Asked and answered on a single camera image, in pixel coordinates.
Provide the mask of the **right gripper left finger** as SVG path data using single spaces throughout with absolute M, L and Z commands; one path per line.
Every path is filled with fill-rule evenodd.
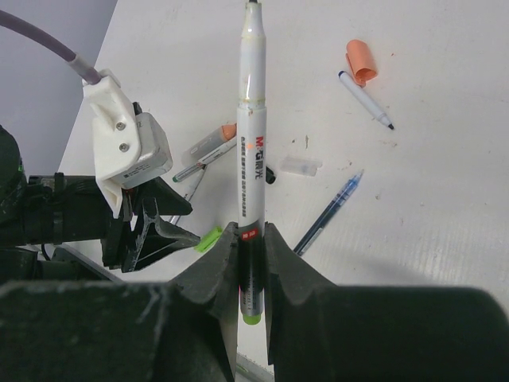
M 165 283 L 11 281 L 1 288 L 4 381 L 233 381 L 236 223 Z

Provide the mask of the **white pen light green end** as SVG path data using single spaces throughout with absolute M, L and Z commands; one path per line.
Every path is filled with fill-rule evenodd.
M 239 305 L 248 325 L 258 324 L 263 311 L 266 117 L 266 35 L 262 4 L 248 1 L 239 51 L 236 145 Z

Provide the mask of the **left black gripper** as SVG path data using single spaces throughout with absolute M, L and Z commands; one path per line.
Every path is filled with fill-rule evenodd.
M 140 271 L 200 237 L 178 227 L 174 216 L 192 206 L 157 177 L 133 188 L 133 227 L 113 217 L 91 176 L 26 176 L 15 137 L 1 129 L 1 269 L 33 270 L 37 253 L 25 246 L 102 241 L 103 265 L 123 273 Z

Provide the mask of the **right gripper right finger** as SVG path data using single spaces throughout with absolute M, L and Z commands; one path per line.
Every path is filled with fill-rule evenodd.
M 508 320 L 483 290 L 338 286 L 265 228 L 267 356 L 278 381 L 505 381 Z

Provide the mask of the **light green pen cap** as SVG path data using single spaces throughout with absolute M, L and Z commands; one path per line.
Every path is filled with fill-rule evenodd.
M 214 227 L 210 232 L 204 235 L 200 242 L 194 247 L 194 250 L 199 253 L 205 253 L 213 248 L 223 233 L 221 227 Z

